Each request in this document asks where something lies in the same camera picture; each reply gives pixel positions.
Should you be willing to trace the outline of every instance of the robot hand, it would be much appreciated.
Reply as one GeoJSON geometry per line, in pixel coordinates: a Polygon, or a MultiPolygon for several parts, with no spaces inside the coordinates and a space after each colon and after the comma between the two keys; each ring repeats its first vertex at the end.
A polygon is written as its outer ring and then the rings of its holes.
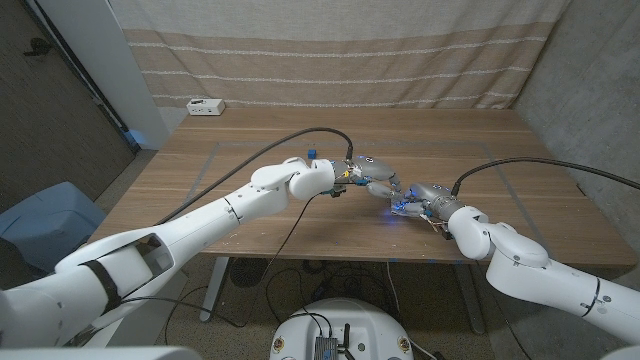
{"type": "Polygon", "coordinates": [[[448,221],[451,214],[463,206],[447,187],[415,183],[411,184],[399,201],[391,204],[391,212],[394,215],[421,217],[425,220],[434,217],[448,221]]]}
{"type": "Polygon", "coordinates": [[[400,179],[395,170],[385,162],[360,155],[352,160],[332,162],[335,171],[335,186],[332,196],[346,190],[345,184],[365,186],[373,196],[391,199],[397,203],[402,199],[400,179]],[[391,188],[376,181],[388,181],[391,188]]]}

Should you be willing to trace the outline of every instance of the floor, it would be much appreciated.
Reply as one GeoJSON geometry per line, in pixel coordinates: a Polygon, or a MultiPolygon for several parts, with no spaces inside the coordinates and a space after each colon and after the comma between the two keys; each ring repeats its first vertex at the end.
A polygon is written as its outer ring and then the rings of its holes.
{"type": "MultiPolygon", "coordinates": [[[[154,151],[141,151],[131,165],[96,200],[96,204],[105,212],[109,212],[154,155],[154,151]]],[[[189,281],[181,296],[208,284],[213,261],[214,258],[209,255],[198,255],[183,267],[189,281]]],[[[197,310],[178,307],[166,329],[168,343],[193,348],[204,359],[268,359],[272,337],[278,327],[265,297],[268,279],[286,268],[299,270],[302,293],[305,302],[308,303],[311,294],[328,274],[307,274],[301,269],[301,264],[300,260],[276,260],[265,281],[253,288],[239,288],[231,281],[226,281],[216,313],[235,323],[248,320],[243,328],[235,328],[218,317],[211,322],[202,323],[198,319],[197,310]]],[[[489,336],[476,335],[471,331],[453,266],[402,263],[390,265],[398,292],[401,317],[409,336],[416,343],[428,351],[440,352],[446,359],[495,358],[489,336]]],[[[383,272],[386,268],[382,263],[329,262],[327,270],[338,274],[367,272],[383,281],[387,289],[389,286],[383,272]]],[[[351,283],[347,283],[346,286],[345,278],[337,277],[333,280],[326,296],[361,297],[385,310],[392,306],[389,300],[385,301],[383,289],[374,285],[374,280],[370,277],[353,276],[356,280],[349,280],[351,283]]],[[[275,277],[269,286],[269,299],[280,319],[301,307],[299,287],[294,271],[275,277]]],[[[200,304],[204,293],[204,289],[197,290],[185,301],[200,304]]],[[[488,313],[496,311],[495,306],[483,310],[488,313]]],[[[503,320],[494,321],[488,326],[495,329],[492,331],[508,331],[503,320]]],[[[161,333],[156,344],[162,345],[164,341],[164,334],[161,333]]],[[[511,358],[517,358],[518,355],[516,351],[511,358]]],[[[415,356],[416,359],[421,358],[417,353],[415,356]]]]}

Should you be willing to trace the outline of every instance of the black strap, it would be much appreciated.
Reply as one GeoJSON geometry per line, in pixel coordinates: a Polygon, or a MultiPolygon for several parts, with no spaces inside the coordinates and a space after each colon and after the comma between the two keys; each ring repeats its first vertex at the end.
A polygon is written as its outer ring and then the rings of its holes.
{"type": "Polygon", "coordinates": [[[104,307],[102,315],[120,306],[122,298],[118,295],[118,287],[107,269],[98,260],[87,261],[81,265],[85,265],[93,271],[107,293],[107,305],[104,307]]]}

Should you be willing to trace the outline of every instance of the table leg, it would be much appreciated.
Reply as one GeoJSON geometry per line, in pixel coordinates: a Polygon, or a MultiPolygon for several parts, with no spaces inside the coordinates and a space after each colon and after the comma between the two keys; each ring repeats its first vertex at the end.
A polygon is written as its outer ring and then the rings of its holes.
{"type": "MultiPolygon", "coordinates": [[[[216,258],[213,265],[213,272],[211,273],[211,279],[209,280],[209,287],[207,288],[207,293],[204,296],[204,301],[202,302],[203,308],[213,311],[213,308],[216,305],[216,300],[218,299],[218,294],[220,293],[220,288],[222,287],[224,275],[227,272],[228,264],[228,257],[216,258]]],[[[211,318],[212,315],[208,312],[200,311],[200,321],[207,322],[210,321],[211,318]]]]}
{"type": "Polygon", "coordinates": [[[471,276],[471,269],[469,268],[469,265],[454,265],[453,267],[456,271],[458,285],[460,286],[460,291],[462,292],[462,297],[467,307],[469,321],[471,322],[471,330],[478,335],[484,334],[484,320],[482,319],[480,302],[478,301],[473,277],[471,276]]]}

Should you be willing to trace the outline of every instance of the wooden table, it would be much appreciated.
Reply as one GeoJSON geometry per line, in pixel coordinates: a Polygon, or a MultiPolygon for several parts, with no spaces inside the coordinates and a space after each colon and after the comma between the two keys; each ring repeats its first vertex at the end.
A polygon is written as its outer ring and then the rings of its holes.
{"type": "MultiPolygon", "coordinates": [[[[552,157],[510,110],[270,108],[227,109],[220,117],[187,116],[90,241],[154,224],[265,145],[312,126],[345,132],[354,141],[354,155],[387,162],[405,188],[420,181],[451,186],[465,171],[491,160],[552,157]]],[[[306,158],[310,148],[317,150],[318,158],[339,160],[346,143],[329,133],[300,136],[239,171],[191,209],[240,188],[259,167],[294,156],[306,158]]],[[[557,261],[600,268],[636,264],[631,247],[562,168],[518,163],[487,169],[467,178],[458,197],[490,221],[506,222],[538,241],[557,261]]],[[[205,250],[219,257],[204,307],[214,306],[228,257],[273,256],[303,205],[292,199],[280,214],[242,225],[205,250]]],[[[391,216],[384,199],[361,187],[349,188],[339,198],[314,199],[278,256],[470,262],[454,241],[444,240],[427,222],[391,216]]],[[[201,314],[203,321],[208,318],[201,314]]]]}

